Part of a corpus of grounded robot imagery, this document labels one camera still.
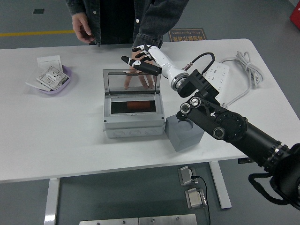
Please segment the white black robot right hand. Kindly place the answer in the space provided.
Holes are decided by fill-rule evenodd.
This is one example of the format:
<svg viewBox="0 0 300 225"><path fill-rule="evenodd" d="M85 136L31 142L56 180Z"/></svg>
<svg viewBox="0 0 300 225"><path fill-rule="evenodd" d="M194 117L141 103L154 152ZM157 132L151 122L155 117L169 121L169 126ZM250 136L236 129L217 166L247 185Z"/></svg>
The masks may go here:
<svg viewBox="0 0 300 225"><path fill-rule="evenodd" d="M122 56L121 59L139 71L155 76L162 75L168 79L171 86L189 76L185 70L177 68L158 47L140 45L132 51L138 50L142 51L141 54L144 55L143 60L135 60L127 56Z"/></svg>

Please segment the person's right hand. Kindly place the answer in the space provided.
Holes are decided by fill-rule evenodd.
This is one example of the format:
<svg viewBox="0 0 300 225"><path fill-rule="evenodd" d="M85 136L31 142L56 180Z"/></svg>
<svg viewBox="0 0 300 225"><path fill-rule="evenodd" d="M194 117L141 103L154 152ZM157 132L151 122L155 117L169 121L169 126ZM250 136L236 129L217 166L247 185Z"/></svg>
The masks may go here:
<svg viewBox="0 0 300 225"><path fill-rule="evenodd" d="M89 44L95 40L85 13L81 12L72 15L72 26L77 39L81 42Z"/></svg>

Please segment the person's left hand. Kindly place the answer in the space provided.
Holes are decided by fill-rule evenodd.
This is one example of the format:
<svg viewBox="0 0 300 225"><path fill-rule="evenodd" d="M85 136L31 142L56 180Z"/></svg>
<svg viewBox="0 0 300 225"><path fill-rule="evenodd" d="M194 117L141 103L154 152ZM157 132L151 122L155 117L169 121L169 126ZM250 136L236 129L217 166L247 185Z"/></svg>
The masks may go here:
<svg viewBox="0 0 300 225"><path fill-rule="evenodd" d="M143 58L145 57L145 55L140 55L142 54L143 50L137 50L136 52L131 52L131 59L136 60L136 61L140 61L140 63L134 62L133 66L130 69L136 69L137 66L140 69L141 65L146 65L146 63L148 64L153 64L151 61L149 60L144 60ZM132 76L126 76L125 81L124 81L124 89L128 89L130 82L131 82ZM138 75L138 79L141 83L141 85L145 88L145 89L153 89L154 88L154 81L151 75Z"/></svg>

